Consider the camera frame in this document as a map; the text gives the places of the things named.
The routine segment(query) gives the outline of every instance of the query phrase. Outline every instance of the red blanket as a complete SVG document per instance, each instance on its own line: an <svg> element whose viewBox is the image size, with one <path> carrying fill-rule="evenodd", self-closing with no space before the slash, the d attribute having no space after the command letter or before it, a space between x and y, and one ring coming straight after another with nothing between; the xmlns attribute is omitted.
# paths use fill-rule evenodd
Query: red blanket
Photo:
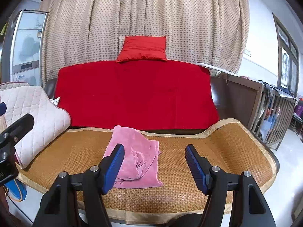
<svg viewBox="0 0 303 227"><path fill-rule="evenodd" d="M55 97L71 126L207 129L219 119L209 71L173 60L68 66L59 71Z"/></svg>

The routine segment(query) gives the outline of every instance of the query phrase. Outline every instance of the purple bag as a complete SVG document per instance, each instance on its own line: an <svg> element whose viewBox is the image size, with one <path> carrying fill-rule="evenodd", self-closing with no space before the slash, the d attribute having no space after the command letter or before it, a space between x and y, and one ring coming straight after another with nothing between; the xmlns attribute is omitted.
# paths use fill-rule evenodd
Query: purple bag
<svg viewBox="0 0 303 227"><path fill-rule="evenodd" d="M295 106L294 113L301 117L301 114L303 113L303 107L299 105Z"/></svg>

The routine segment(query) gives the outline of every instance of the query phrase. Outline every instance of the silver bolt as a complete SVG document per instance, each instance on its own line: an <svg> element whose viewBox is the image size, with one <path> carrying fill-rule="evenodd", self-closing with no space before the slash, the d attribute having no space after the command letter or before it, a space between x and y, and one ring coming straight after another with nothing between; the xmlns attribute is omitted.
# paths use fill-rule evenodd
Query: silver bolt
<svg viewBox="0 0 303 227"><path fill-rule="evenodd" d="M218 171L220 171L220 167L212 166L212 170L217 173Z"/></svg>
<svg viewBox="0 0 303 227"><path fill-rule="evenodd" d="M245 172L244 172L244 175L245 175L246 177L250 177L250 176L251 176L251 172L250 172L250 171L245 171Z"/></svg>
<svg viewBox="0 0 303 227"><path fill-rule="evenodd" d="M66 172L60 172L59 177L64 178L66 177L67 173Z"/></svg>
<svg viewBox="0 0 303 227"><path fill-rule="evenodd" d="M6 152L3 152L3 153L1 154L1 158L2 158L2 159L6 159L7 156L8 156L8 154L7 154Z"/></svg>
<svg viewBox="0 0 303 227"><path fill-rule="evenodd" d="M99 170L99 167L98 167L98 166L92 166L92 167L90 168L90 170L91 170L92 172L96 172L96 171Z"/></svg>

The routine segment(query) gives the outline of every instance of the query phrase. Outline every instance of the beige mat border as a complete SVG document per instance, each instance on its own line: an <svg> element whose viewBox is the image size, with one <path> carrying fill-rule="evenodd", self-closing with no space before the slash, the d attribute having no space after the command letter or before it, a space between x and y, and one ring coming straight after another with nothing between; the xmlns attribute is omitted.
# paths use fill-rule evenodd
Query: beige mat border
<svg viewBox="0 0 303 227"><path fill-rule="evenodd" d="M260 189L262 193L265 193L270 186L272 186L276 176L277 176L277 167L270 156L270 154L266 151L266 149L262 146L262 144L251 134L251 132L238 120L236 119L224 119L220 120L211 127L209 127L206 131L196 134L196 135L172 135L172 134L156 134L156 133L149 133L145 131L139 131L140 133L147 135L147 136L165 136L165 137L187 137L187 138L205 138L212 134L218 128L229 124L229 123L237 123L248 135L249 137L255 142L261 152L264 154L266 159L268 160L269 164L272 167L272 178L269 179ZM68 129L66 132L78 132L82 130L93 130L93 131L101 131L101 132L112 132L112 129L101 129L101 128L81 128L81 129ZM26 185L30 186L33 189L41 193L46 193L48 189L40 186L39 184L35 183L34 181L28 179L26 176L19 173L17 179L21 182L25 183ZM84 203L82 201L78 201L78 206L80 209L84 209ZM231 206L232 203L228 203L225 205L224 214L231 213ZM125 221L126 224L162 224L166 223L171 219L178 218L182 215L189 214L189 213L202 213L203 209L197 211L188 211L188 212L175 212L175 213L138 213L138 212L130 212L125 210L117 210L107 208L107 213L109 218L122 220Z"/></svg>

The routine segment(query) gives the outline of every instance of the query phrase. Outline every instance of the curtain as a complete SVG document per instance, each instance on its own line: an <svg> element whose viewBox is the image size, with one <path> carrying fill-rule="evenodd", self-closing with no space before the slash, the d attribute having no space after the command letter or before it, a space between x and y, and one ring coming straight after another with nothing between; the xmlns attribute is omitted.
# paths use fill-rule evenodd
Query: curtain
<svg viewBox="0 0 303 227"><path fill-rule="evenodd" d="M42 82L60 68L115 60L125 36L166 36L166 57L237 72L249 27L248 0L42 0L49 12Z"/></svg>
<svg viewBox="0 0 303 227"><path fill-rule="evenodd" d="M136 2L42 0L40 10L49 12L41 52L43 85L65 66L116 59L119 43L135 24Z"/></svg>
<svg viewBox="0 0 303 227"><path fill-rule="evenodd" d="M138 35L166 36L166 57L237 73L248 36L248 0L139 0Z"/></svg>

